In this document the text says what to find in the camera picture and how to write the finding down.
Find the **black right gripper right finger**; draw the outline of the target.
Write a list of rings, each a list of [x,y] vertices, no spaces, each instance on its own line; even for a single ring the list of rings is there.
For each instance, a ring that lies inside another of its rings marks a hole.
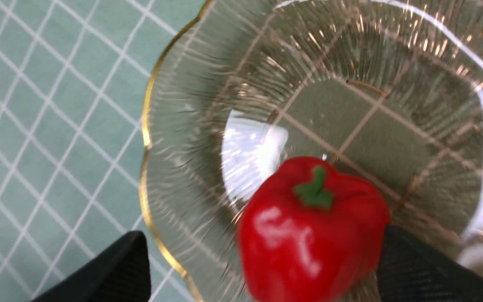
[[[483,302],[483,277],[387,225],[376,271],[383,302]]]

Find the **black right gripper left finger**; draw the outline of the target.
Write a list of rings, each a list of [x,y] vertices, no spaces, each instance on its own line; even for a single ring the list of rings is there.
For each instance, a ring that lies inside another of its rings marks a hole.
[[[122,235],[35,302],[147,302],[152,294],[146,236]]]

